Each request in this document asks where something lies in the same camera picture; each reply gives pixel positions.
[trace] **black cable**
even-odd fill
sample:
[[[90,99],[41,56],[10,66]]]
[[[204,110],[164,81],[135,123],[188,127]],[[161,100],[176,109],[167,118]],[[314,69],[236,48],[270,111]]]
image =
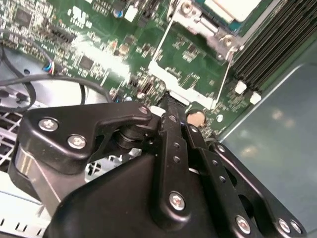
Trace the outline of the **black cable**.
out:
[[[80,87],[80,93],[81,93],[81,101],[80,101],[80,105],[84,105],[86,102],[86,90],[85,90],[85,86],[82,84],[79,84]]]
[[[79,84],[82,84],[83,86],[91,88],[94,91],[96,91],[97,93],[103,95],[108,103],[113,102],[109,92],[106,89],[104,89],[103,87],[101,87],[100,85],[98,85],[94,82],[91,82],[87,79],[68,77],[68,76],[63,76],[63,75],[54,76],[54,75],[47,75],[47,74],[37,74],[37,75],[24,76],[23,78],[1,80],[0,87],[9,86],[9,85],[18,84],[18,83],[41,81],[41,80],[62,80],[62,81],[79,83]]]
[[[6,64],[6,66],[18,77],[18,78],[23,78],[24,75],[21,73],[17,68],[15,68],[11,62],[9,61],[8,57],[6,56],[6,53],[4,51],[3,45],[1,44],[1,53],[2,53],[2,61]],[[30,97],[30,103],[29,105],[25,107],[17,107],[17,108],[9,108],[9,107],[3,107],[0,106],[0,112],[5,112],[5,113],[23,113],[27,111],[36,101],[36,91],[33,87],[33,85],[30,82],[25,82],[23,83],[26,91],[29,94]]]

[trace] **black mounting arm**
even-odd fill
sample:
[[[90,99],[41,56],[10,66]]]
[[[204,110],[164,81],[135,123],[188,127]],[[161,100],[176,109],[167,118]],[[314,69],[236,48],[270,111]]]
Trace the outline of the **black mounting arm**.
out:
[[[9,168],[52,214],[49,238],[302,238],[302,224],[217,141],[207,145],[169,96],[31,110]],[[88,162],[142,154],[84,182]]]

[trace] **metal rod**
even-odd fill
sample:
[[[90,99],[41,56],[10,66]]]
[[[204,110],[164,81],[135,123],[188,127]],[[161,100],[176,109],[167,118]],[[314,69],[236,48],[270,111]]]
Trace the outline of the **metal rod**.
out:
[[[162,45],[163,45],[163,43],[164,43],[164,41],[165,41],[165,38],[166,38],[166,36],[167,36],[167,34],[168,34],[170,28],[172,27],[172,24],[173,24],[174,20],[175,20],[176,13],[179,11],[180,6],[181,6],[182,3],[183,3],[183,1],[180,1],[180,2],[178,3],[178,5],[176,6],[175,11],[174,11],[174,14],[173,14],[173,16],[172,16],[172,18],[171,18],[171,20],[170,20],[168,26],[167,26],[167,29],[165,30],[164,35],[163,35],[163,37],[162,37],[162,39],[161,39],[161,41],[160,41],[160,43],[159,43],[159,45],[158,45],[158,47],[157,47],[157,50],[155,51],[155,53],[154,53],[154,55],[153,55],[152,61],[156,61],[156,59],[157,59],[157,57],[158,57],[158,54],[159,54],[159,51],[160,51],[160,49],[161,49],[161,47],[162,47]]]
[[[228,63],[228,67],[227,67],[226,73],[224,74],[224,77],[223,77],[223,80],[222,80],[222,83],[221,83],[221,87],[220,87],[219,93],[217,95],[217,99],[216,99],[215,105],[218,104],[218,101],[220,99],[221,92],[222,92],[224,83],[226,81],[226,78],[227,78],[227,75],[228,75],[228,72],[229,72],[229,69],[230,69],[230,66],[231,66],[232,59],[233,59],[233,52],[229,51],[228,54],[230,54],[230,55],[228,55],[228,57],[230,57],[229,63]]]

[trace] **gray metal panel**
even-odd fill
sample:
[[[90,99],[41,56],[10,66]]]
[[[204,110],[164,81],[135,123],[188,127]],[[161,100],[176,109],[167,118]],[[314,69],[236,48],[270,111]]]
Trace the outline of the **gray metal panel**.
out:
[[[317,42],[282,80],[223,143],[317,237]]]

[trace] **screw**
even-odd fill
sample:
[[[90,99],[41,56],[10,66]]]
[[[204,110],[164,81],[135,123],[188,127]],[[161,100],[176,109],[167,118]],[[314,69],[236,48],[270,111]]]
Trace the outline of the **screw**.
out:
[[[58,128],[58,124],[55,120],[47,118],[40,120],[39,127],[45,131],[55,131]]]
[[[291,229],[289,229],[289,226],[283,219],[278,219],[278,223],[282,227],[283,231],[285,231],[286,233],[291,232]]]
[[[251,233],[251,227],[246,219],[244,219],[241,216],[237,216],[236,223],[237,223],[238,227],[240,228],[240,230],[242,230],[243,233],[245,233],[245,234]]]
[[[174,117],[173,115],[170,115],[168,118],[169,118],[172,122],[177,122],[176,117]]]
[[[172,205],[172,207],[177,210],[177,211],[181,211],[185,208],[185,201],[182,198],[181,195],[179,195],[176,192],[172,192],[169,195],[169,202]]]
[[[148,113],[148,109],[146,107],[139,107],[139,111],[142,112],[143,114]]]
[[[217,145],[217,147],[222,153],[226,151],[222,145]]]
[[[232,36],[231,35],[226,35],[223,42],[226,46],[231,46],[232,45]]]
[[[299,234],[302,233],[302,230],[299,228],[299,226],[294,221],[291,221],[291,225]]]
[[[191,2],[186,1],[181,5],[181,9],[185,15],[188,15],[193,10],[193,5]]]
[[[197,128],[194,127],[193,125],[191,125],[190,128],[191,128],[191,130],[192,130],[193,132],[198,132]]]
[[[82,149],[86,146],[86,140],[81,135],[72,135],[68,138],[67,142],[74,149]]]

